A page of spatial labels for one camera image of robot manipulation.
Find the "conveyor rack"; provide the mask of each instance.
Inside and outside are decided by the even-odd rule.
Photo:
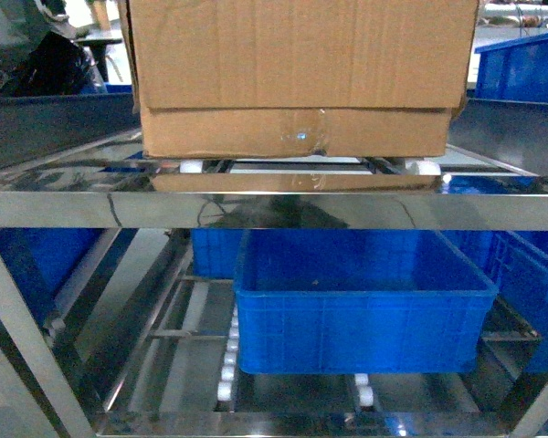
[[[0,227],[108,229],[59,294],[61,311],[47,333],[30,316],[0,259],[0,343],[3,354],[10,351],[5,355],[16,368],[16,373],[5,370],[3,374],[13,382],[10,393],[20,395],[12,399],[16,411],[26,412],[25,418],[28,412],[36,414],[29,424],[33,434],[521,437],[540,430],[540,435],[548,435],[548,375],[520,372],[523,358],[505,349],[516,342],[534,345],[536,334],[502,302],[483,333],[474,373],[371,376],[380,394],[373,410],[357,405],[348,376],[277,382],[276,377],[252,378],[240,372],[232,402],[205,410],[199,382],[191,386],[183,374],[186,370],[197,373],[197,378],[215,375],[233,309],[227,282],[192,276],[188,229],[341,223],[347,228],[548,230],[548,177],[481,155],[477,156],[487,165],[470,170],[445,167],[447,178],[396,174],[393,163],[384,159],[361,159],[355,164],[364,171],[360,174],[316,170],[233,174],[227,172],[231,162],[211,162],[209,173],[184,175],[179,174],[177,161],[124,159],[141,149],[142,139],[133,131],[0,172]],[[495,182],[506,193],[448,193],[447,185],[468,171],[483,174],[474,178]],[[126,239],[134,247],[118,250],[116,246]],[[151,239],[155,249],[147,253],[146,262],[140,260],[140,270],[135,269],[130,258],[142,257],[146,247],[142,242]],[[123,258],[110,261],[113,248]],[[142,271],[142,276],[134,282],[124,306],[117,309],[115,323],[98,332],[90,318],[103,299],[113,300],[106,292],[106,285],[114,281],[110,266],[116,268],[116,276],[126,275],[130,266],[132,271]],[[199,307],[200,302],[219,305]],[[198,329],[182,327],[190,312],[190,319],[200,324]],[[100,343],[81,357],[76,347],[81,333],[90,330],[87,327],[92,327],[90,333]],[[186,352],[186,345],[191,357],[200,358],[197,349],[201,349],[213,359],[179,370],[175,363],[186,364],[186,354],[178,362],[175,352],[177,346]],[[151,355],[152,348],[162,354]],[[26,376],[24,384],[19,376]],[[174,382],[170,397],[157,386],[167,381]],[[412,401],[408,413],[386,409],[398,406],[398,399],[408,395],[398,395],[398,389],[415,385],[424,390],[409,396],[411,400],[438,394],[427,402],[434,410],[426,411],[426,406]],[[326,388],[327,393],[301,399],[304,392],[293,392],[315,386]],[[295,401],[295,406],[290,409],[288,403],[269,399],[273,387],[286,388],[279,397]],[[175,400],[184,403],[177,412],[171,407]],[[334,400],[334,404],[318,405],[322,400]]]

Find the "blue plastic bin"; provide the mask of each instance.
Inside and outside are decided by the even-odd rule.
[[[479,176],[457,176],[442,187],[442,193],[460,194],[503,194],[507,189],[499,182],[486,180]]]
[[[428,231],[259,230],[234,289],[248,373],[464,372],[497,288]]]
[[[548,33],[479,47],[478,99],[548,103]]]
[[[242,235],[243,230],[191,230],[195,275],[207,278],[233,278]]]
[[[132,84],[110,84],[106,82],[108,93],[132,93]]]
[[[443,231],[442,234],[455,244],[475,265],[484,271],[487,270],[493,242],[493,232]]]
[[[444,234],[482,267],[500,296],[543,335],[526,371],[548,371],[548,232]]]
[[[37,324],[55,308],[53,298],[100,233],[85,228],[0,229],[0,256]]]

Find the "metal shelf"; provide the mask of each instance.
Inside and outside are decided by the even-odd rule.
[[[473,110],[468,108],[469,121],[461,123],[470,126],[471,135],[475,135],[470,123],[471,114],[475,114]],[[548,117],[548,109],[543,111]],[[488,126],[494,125],[495,114],[495,105],[488,107]],[[535,114],[532,112],[527,117],[533,118]],[[470,149],[466,143],[470,135],[455,134],[453,129],[451,139],[455,136],[462,141],[462,144],[453,141],[455,144]],[[500,152],[506,147],[505,141],[510,137],[508,134],[501,141],[493,142],[495,150]],[[476,139],[480,148],[483,142],[483,135]],[[525,147],[524,143],[520,143],[520,147]],[[453,376],[448,381],[418,377],[418,388],[428,392],[456,388],[455,397],[459,398],[451,400],[458,405],[453,407],[455,402],[452,402],[451,412],[442,412],[441,404],[435,408],[437,412],[361,412],[355,408],[347,413],[328,414],[240,411],[257,411],[261,404],[259,397],[253,404],[246,398],[246,403],[215,407],[215,410],[235,412],[212,412],[212,402],[207,400],[214,397],[208,389],[215,384],[213,377],[206,379],[208,386],[200,391],[205,398],[184,397],[194,392],[195,386],[187,379],[194,381],[190,376],[199,379],[196,371],[215,372],[215,358],[220,356],[225,338],[220,328],[200,327],[192,332],[179,326],[190,309],[195,284],[203,280],[191,276],[187,270],[191,251],[183,229],[548,230],[548,176],[533,175],[535,166],[524,170],[514,156],[507,165],[499,160],[500,153],[484,158],[473,151],[468,153],[486,165],[447,169],[446,177],[388,174],[393,163],[382,159],[330,166],[342,174],[326,172],[329,166],[325,169],[304,162],[272,162],[266,166],[269,173],[260,173],[254,162],[243,162],[238,169],[250,169],[254,173],[234,174],[227,172],[232,168],[231,162],[214,162],[208,173],[184,175],[179,173],[179,161],[125,159],[141,149],[142,139],[132,131],[0,171],[0,227],[179,229],[172,231],[165,241],[158,241],[161,242],[158,254],[149,255],[150,263],[142,271],[138,285],[122,305],[118,304],[121,308],[117,309],[114,323],[94,335],[98,345],[89,345],[89,339],[83,339],[83,345],[88,346],[84,356],[73,344],[87,326],[97,328],[97,322],[93,326],[94,319],[90,317],[98,312],[98,304],[109,298],[106,298],[105,287],[114,280],[106,266],[114,266],[115,262],[108,254],[117,251],[123,254],[123,263],[128,263],[136,251],[137,245],[132,244],[138,241],[138,235],[114,230],[102,236],[101,239],[108,240],[100,241],[101,251],[92,254],[92,259],[85,261],[72,276],[75,283],[68,283],[64,288],[65,296],[60,298],[66,309],[61,316],[63,328],[60,324],[58,328],[50,327],[47,342],[44,330],[32,319],[0,258],[0,320],[44,394],[48,419],[57,424],[58,431],[64,430],[72,437],[94,436],[95,428],[99,436],[509,434],[517,438],[534,436],[543,427],[548,419],[548,375],[526,375],[515,367],[509,367],[508,372],[507,363],[502,363],[505,359],[500,360],[501,351],[490,348],[498,337],[491,331],[487,333],[487,341],[479,346],[481,354],[475,373]],[[280,166],[287,166],[285,173],[270,172],[279,170]],[[467,174],[484,188],[479,193],[452,193],[457,178],[465,178]],[[118,263],[116,275],[127,272],[129,268],[122,267],[122,261]],[[211,283],[207,294],[217,290],[225,291],[219,309],[226,310],[221,315],[226,321],[227,312],[231,310],[231,295],[227,295],[227,284],[223,282]],[[214,315],[211,320],[215,323],[219,317]],[[508,333],[512,328],[496,329]],[[184,336],[187,336],[184,341],[175,341]],[[204,343],[213,347],[207,347],[203,353],[193,347],[188,353],[181,349],[181,353],[176,354],[179,347],[186,344]],[[185,359],[176,360],[177,356],[187,354],[212,359],[196,370],[183,366]],[[169,380],[178,383],[171,386],[170,397],[163,398],[161,394],[166,393],[160,389]],[[377,381],[380,387],[393,384],[380,380]],[[276,384],[275,381],[261,383],[265,387]],[[252,390],[252,384],[242,375],[237,387],[247,393]],[[328,384],[342,385],[332,381]],[[490,394],[494,386],[495,391],[502,394],[497,398]],[[183,405],[179,412],[171,412],[172,404],[184,399],[194,409],[188,412]],[[344,402],[349,400],[342,400],[338,405],[343,406]],[[34,405],[29,400],[25,403]],[[206,412],[199,411],[203,403],[209,407]],[[494,407],[495,412],[490,412],[487,406]],[[545,427],[541,434],[548,434],[548,424]]]

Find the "stainless steel rack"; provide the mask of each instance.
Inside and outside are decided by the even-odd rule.
[[[453,127],[451,142],[457,135],[467,148],[466,132]],[[36,436],[548,435],[548,374],[522,372],[538,338],[501,301],[473,373],[371,376],[373,410],[358,406],[351,376],[239,371],[232,400],[216,397],[234,300],[227,282],[191,274],[187,229],[548,230],[548,176],[451,148],[480,164],[415,176],[384,159],[334,163],[334,173],[243,162],[253,173],[235,174],[220,161],[185,175],[177,161],[125,159],[142,150],[132,131],[0,171],[0,227],[109,229],[43,328],[0,258],[0,357],[16,370],[6,373],[5,387],[19,395],[13,408],[42,412],[28,426]],[[483,189],[452,193],[467,174]]]

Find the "metal frame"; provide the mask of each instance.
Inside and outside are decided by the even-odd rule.
[[[140,141],[133,138],[133,133],[127,134],[124,140]],[[105,147],[105,144],[94,147]],[[442,177],[323,172],[181,175],[178,162],[170,160],[153,164],[117,160],[114,167],[136,172],[94,172],[93,167],[76,165],[89,164],[81,155],[88,152],[83,148],[75,158],[66,154],[63,161],[45,160],[36,162],[32,169],[27,166],[18,169],[22,172],[0,172],[0,227],[548,230],[548,178],[543,177],[479,176],[477,181],[493,184],[505,194],[487,190],[481,194],[451,194],[448,191],[457,176],[448,181]],[[109,163],[104,160],[91,165],[100,166],[95,168],[99,171]],[[145,331],[138,337],[138,344],[150,333],[153,338],[166,334],[159,331],[162,327],[156,327],[159,312],[174,297],[174,281],[180,278],[181,284],[191,278],[184,276],[182,266],[174,272],[177,274],[163,283],[164,289],[157,295],[158,304],[153,306],[153,319],[144,321]],[[88,416],[1,257],[0,319],[66,433],[72,437],[93,436]],[[548,376],[546,378],[539,382],[541,390],[537,396],[526,403],[511,404],[516,397],[525,400],[520,392],[511,394],[506,405],[512,408],[506,408],[506,420],[491,412],[360,412],[326,416],[238,412],[149,416],[109,412],[100,418],[99,434],[404,436],[402,431],[410,431],[416,436],[436,437],[500,436],[513,431],[516,437],[533,436],[533,429],[548,419]],[[525,382],[522,387],[527,387],[529,376],[520,379]],[[120,379],[114,388],[122,384]]]

